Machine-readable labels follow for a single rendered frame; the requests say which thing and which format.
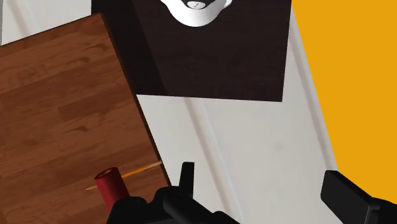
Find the dark robot stand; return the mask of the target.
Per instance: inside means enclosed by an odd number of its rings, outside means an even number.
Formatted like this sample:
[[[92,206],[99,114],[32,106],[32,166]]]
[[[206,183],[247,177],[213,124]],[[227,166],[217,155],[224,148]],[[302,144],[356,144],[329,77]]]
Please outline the dark robot stand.
[[[91,0],[139,95],[282,101],[291,0],[233,0],[188,27],[161,0]]]

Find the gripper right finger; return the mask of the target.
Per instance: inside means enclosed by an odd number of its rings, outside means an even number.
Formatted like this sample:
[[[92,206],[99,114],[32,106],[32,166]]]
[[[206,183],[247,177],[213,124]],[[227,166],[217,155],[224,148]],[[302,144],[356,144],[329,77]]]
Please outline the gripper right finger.
[[[397,204],[370,196],[338,171],[325,171],[321,200],[343,224],[397,224]]]

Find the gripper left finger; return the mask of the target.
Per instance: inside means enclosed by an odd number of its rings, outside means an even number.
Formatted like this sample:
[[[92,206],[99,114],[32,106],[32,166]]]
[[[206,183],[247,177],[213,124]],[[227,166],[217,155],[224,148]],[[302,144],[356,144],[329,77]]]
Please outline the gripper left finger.
[[[194,163],[183,162],[178,186],[161,187],[151,202],[115,202],[106,224],[240,224],[223,211],[210,212],[193,199]]]

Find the brown wooden table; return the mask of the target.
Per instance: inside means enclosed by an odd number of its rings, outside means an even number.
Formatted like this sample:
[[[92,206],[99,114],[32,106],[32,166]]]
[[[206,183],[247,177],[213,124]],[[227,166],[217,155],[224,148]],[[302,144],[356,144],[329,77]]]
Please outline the brown wooden table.
[[[0,46],[0,224],[106,224],[94,177],[157,161],[99,14]],[[125,184],[152,200],[167,180]]]

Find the red cylinder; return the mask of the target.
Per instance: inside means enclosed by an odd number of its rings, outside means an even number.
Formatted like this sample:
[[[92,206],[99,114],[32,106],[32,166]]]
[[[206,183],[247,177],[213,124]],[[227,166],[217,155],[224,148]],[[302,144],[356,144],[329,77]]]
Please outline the red cylinder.
[[[118,200],[130,196],[117,167],[100,172],[95,176],[94,181],[108,211],[112,210]]]

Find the orange pencil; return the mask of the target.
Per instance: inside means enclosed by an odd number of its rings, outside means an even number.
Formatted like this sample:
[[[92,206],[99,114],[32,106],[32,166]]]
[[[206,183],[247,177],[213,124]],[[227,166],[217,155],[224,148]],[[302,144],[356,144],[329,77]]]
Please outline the orange pencil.
[[[137,173],[139,173],[139,172],[148,170],[148,169],[150,169],[150,168],[152,168],[152,167],[156,167],[156,166],[158,166],[158,165],[161,165],[162,163],[163,163],[163,162],[162,162],[161,160],[159,160],[159,161],[157,161],[157,162],[154,162],[154,163],[149,164],[149,165],[145,165],[144,167],[140,167],[140,168],[135,169],[135,170],[133,170],[133,171],[125,172],[125,173],[121,174],[121,177],[122,177],[122,178],[126,178],[126,177],[128,177],[128,176],[131,176],[131,175],[137,174]],[[95,189],[95,188],[97,188],[97,185],[89,186],[89,187],[86,188],[85,190],[91,190],[91,189]]]

